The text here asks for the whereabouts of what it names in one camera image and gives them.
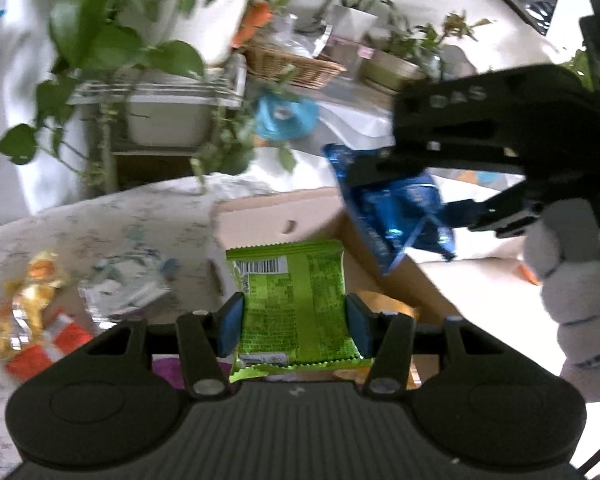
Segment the white gloved hand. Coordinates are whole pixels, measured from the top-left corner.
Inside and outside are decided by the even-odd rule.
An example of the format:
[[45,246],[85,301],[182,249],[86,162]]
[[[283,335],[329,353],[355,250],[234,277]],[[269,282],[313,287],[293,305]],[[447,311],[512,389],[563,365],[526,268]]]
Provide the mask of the white gloved hand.
[[600,222],[591,204],[573,198],[546,207],[526,231],[524,263],[558,324],[560,376],[585,401],[600,402]]

